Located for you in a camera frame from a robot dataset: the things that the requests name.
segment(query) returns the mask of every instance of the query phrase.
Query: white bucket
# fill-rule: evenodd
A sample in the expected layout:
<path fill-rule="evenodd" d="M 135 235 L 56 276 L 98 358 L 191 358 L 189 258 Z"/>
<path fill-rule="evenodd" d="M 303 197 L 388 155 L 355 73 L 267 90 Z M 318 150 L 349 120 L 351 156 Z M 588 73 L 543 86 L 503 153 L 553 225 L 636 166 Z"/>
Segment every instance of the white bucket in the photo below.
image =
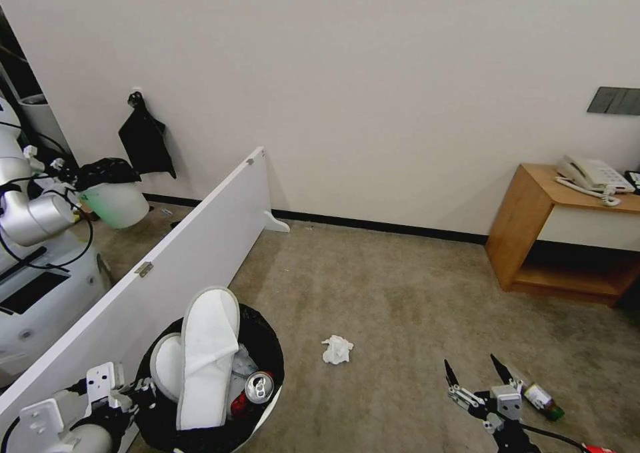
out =
<path fill-rule="evenodd" d="M 149 212 L 135 183 L 101 183 L 80 192 L 79 198 L 111 228 L 135 225 Z"/>

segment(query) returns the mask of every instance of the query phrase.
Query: black trash can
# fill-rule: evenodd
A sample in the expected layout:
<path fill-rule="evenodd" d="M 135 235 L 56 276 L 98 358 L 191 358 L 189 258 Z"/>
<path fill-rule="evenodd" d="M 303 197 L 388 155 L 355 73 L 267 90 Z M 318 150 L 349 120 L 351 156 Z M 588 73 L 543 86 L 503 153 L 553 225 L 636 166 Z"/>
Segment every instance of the black trash can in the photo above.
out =
<path fill-rule="evenodd" d="M 180 333 L 182 321 L 182 318 L 176 320 L 155 339 L 142 358 L 136 381 L 151 376 L 149 360 L 155 344 L 166 334 Z M 177 404 L 157 390 L 154 408 L 141 408 L 135 416 L 140 434 L 149 446 L 167 453 L 173 453 L 176 448 L 183 453 L 228 453 L 249 439 L 262 414 L 282 387 L 285 379 L 284 359 L 278 337 L 269 323 L 259 312 L 244 304 L 240 304 L 238 342 L 245 345 L 259 370 L 273 374 L 274 393 L 271 399 L 255 405 L 250 415 L 242 420 L 228 420 L 216 428 L 178 431 L 175 428 Z"/>

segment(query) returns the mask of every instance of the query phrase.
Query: robotic arm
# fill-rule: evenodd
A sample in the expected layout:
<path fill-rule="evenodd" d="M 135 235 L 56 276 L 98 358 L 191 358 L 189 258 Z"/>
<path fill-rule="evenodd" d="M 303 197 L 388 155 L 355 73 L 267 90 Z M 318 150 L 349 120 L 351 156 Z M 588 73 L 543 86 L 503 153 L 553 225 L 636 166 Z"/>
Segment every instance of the robotic arm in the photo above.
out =
<path fill-rule="evenodd" d="M 449 397 L 474 418 L 482 420 L 487 433 L 498 445 L 498 453 L 541 453 L 531 443 L 526 430 L 550 436 L 576 447 L 582 453 L 615 453 L 606 448 L 580 444 L 562 435 L 534 428 L 522 423 L 522 381 L 515 381 L 509 369 L 491 355 L 493 365 L 504 382 L 488 391 L 472 393 L 459 385 L 449 362 L 445 360 L 445 372 L 449 384 Z"/>
<path fill-rule="evenodd" d="M 2 453 L 116 453 L 140 408 L 155 406 L 150 378 L 124 385 L 121 364 L 108 362 L 51 398 L 20 411 Z"/>
<path fill-rule="evenodd" d="M 27 197 L 32 176 L 31 163 L 25 158 L 17 138 L 21 132 L 17 115 L 0 98 L 0 195 L 4 213 L 0 228 L 15 243 L 31 246 L 73 226 L 69 204 L 58 195 Z"/>

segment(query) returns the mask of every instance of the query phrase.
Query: trash can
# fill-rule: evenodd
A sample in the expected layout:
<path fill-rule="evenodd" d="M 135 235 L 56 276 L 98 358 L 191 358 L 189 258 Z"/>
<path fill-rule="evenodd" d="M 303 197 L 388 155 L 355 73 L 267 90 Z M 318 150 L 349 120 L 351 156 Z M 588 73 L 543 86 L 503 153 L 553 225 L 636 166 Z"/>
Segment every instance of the trash can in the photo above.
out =
<path fill-rule="evenodd" d="M 130 227 L 149 212 L 149 203 L 135 184 L 140 175 L 124 159 L 104 158 L 70 176 L 79 198 L 111 228 Z"/>
<path fill-rule="evenodd" d="M 100 183 L 81 191 L 79 198 L 111 228 L 135 225 L 149 212 L 135 183 Z"/>
<path fill-rule="evenodd" d="M 177 403 L 168 399 L 159 390 L 153 408 L 142 408 L 135 416 L 135 423 L 144 441 L 157 450 L 167 453 L 228 453 L 240 448 L 251 435 L 262 426 L 278 400 L 285 379 L 284 359 L 280 342 L 269 323 L 253 308 L 240 304 L 240 330 L 238 343 L 245 345 L 259 370 L 273 375 L 274 393 L 263 404 L 254 405 L 251 413 L 243 419 L 227 420 L 216 428 L 176 430 Z M 145 353 L 136 381 L 151 376 L 149 361 L 158 340 L 169 333 L 180 333 L 183 319 L 173 322 L 164 330 Z"/>

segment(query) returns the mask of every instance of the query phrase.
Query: light switch panel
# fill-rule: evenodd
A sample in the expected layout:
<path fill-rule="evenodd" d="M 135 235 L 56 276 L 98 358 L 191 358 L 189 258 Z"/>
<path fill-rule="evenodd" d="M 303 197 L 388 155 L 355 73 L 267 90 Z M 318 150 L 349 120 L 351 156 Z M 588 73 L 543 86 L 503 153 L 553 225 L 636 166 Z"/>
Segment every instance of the light switch panel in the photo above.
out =
<path fill-rule="evenodd" d="M 640 115 L 640 89 L 600 87 L 587 112 Z"/>

